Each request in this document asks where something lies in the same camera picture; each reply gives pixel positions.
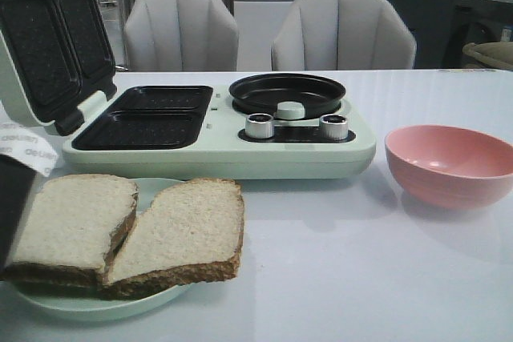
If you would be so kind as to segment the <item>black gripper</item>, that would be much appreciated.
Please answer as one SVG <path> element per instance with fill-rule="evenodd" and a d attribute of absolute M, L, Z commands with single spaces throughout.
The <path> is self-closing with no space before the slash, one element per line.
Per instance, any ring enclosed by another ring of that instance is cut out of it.
<path fill-rule="evenodd" d="M 10 262 L 33 187 L 55 168 L 55 149 L 23 125 L 1 122 L 1 269 Z"/>

